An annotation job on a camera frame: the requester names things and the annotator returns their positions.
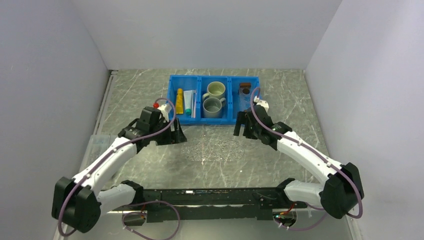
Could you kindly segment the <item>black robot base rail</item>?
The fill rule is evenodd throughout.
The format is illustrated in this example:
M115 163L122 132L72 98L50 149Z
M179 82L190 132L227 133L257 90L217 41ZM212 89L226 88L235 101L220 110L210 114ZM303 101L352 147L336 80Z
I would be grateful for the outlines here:
M283 213L314 211L301 200L291 201L278 187L144 189L143 196L122 203L114 211L143 211L148 223L171 220L273 220Z

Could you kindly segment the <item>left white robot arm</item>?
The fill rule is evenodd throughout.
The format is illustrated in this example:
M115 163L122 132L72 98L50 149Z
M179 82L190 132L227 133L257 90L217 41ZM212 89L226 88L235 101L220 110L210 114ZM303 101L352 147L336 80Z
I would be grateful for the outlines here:
M65 223L74 231L86 233L109 211L121 206L139 209L146 201L140 184L124 180L109 190L103 187L118 169L151 142L163 146L187 141L178 118L169 116L173 112L170 103L146 106L91 165L72 178L60 178L54 186L51 209L58 224Z

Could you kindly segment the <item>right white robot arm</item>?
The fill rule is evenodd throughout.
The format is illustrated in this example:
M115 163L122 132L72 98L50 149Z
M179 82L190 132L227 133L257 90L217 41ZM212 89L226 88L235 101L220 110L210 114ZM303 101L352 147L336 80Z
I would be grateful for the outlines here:
M318 183L288 178L276 187L275 200L287 208L294 202L303 202L323 209L336 219L345 215L359 219L363 215L364 191L358 168L351 162L342 164L322 154L285 123L274 123L264 107L254 105L237 113L233 134L260 140L264 145L283 153L306 170Z

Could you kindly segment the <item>grey ceramic mug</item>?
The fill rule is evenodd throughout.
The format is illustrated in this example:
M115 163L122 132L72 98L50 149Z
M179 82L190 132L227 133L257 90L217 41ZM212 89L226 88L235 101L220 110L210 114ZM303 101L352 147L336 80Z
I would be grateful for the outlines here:
M223 109L226 105L227 99L225 97L218 99L209 97L203 101L202 116L208 119L218 119L223 116Z

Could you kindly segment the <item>clear acrylic toothbrush holder tray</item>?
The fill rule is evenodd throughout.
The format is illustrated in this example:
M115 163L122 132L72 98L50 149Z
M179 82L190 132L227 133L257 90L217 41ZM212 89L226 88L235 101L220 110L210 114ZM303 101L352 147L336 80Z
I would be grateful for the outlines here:
M240 82L235 85L235 107L238 112L244 112L250 108L251 92L257 85L252 82Z

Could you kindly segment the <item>blue three-compartment bin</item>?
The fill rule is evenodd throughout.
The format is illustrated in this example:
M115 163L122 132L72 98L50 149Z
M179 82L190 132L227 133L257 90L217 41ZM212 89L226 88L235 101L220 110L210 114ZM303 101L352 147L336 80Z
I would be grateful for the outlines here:
M181 111L181 125L234 125L238 112L250 108L257 76L171 75L167 99Z

